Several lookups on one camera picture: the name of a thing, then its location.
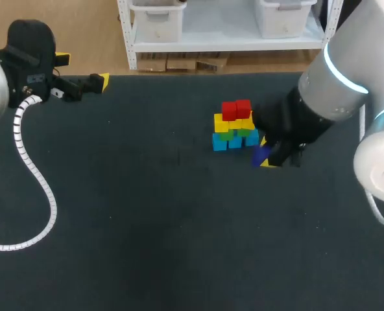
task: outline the stacked blocks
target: stacked blocks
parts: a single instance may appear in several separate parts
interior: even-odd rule
[[[250,135],[245,139],[245,146],[252,147],[258,146],[259,143],[259,135],[257,130],[252,130]]]
[[[220,134],[214,133],[212,134],[212,146],[213,151],[225,151],[226,150],[226,141],[222,141],[219,137]]]
[[[215,133],[213,151],[224,151],[245,146],[257,146],[259,135],[252,122],[251,101],[223,102],[222,113],[213,116]]]

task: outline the table surface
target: table surface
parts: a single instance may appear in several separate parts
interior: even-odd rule
[[[357,117],[301,168],[211,150],[222,101],[266,103],[297,79],[112,77],[101,96],[29,108],[25,146],[58,219],[35,246],[0,253],[0,310],[384,310],[384,227],[352,167]],[[13,115],[0,120],[0,244],[49,217]]]

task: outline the yellow part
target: yellow part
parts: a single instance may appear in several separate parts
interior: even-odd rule
[[[68,65],[71,63],[71,53],[55,52],[55,55],[56,55],[56,56],[69,55]]]
[[[230,130],[228,121],[222,120],[222,113],[213,115],[213,123],[215,126],[215,133],[227,133]]]
[[[261,167],[270,167],[270,168],[274,168],[275,166],[274,165],[269,165],[269,160],[266,159],[264,162],[262,162],[262,164],[260,165]]]
[[[248,119],[243,119],[241,126],[244,130],[255,130],[256,129],[256,127],[254,126],[254,123],[252,122],[252,111],[251,111],[250,117]]]
[[[241,119],[230,121],[230,130],[240,130],[242,126],[243,126],[243,120]]]
[[[102,91],[104,92],[105,88],[108,85],[108,81],[110,79],[110,74],[109,73],[102,73],[99,76],[102,76],[104,78],[104,84],[102,85]]]

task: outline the yellow block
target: yellow block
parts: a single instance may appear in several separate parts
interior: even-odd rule
[[[243,125],[243,120],[237,119],[235,121],[230,121],[230,130],[240,130]]]
[[[244,130],[255,130],[256,129],[256,127],[254,126],[254,123],[252,122],[252,111],[251,111],[250,117],[248,119],[243,119],[241,126]]]
[[[228,121],[222,121],[222,113],[213,115],[213,123],[215,126],[215,133],[227,133],[230,130]]]

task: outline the white plastic bin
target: white plastic bin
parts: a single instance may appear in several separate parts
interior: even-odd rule
[[[177,0],[133,0],[130,9],[137,21],[136,35],[144,42],[180,41],[185,7],[186,2]]]
[[[303,34],[307,17],[317,0],[255,0],[258,27],[263,38],[292,38]]]

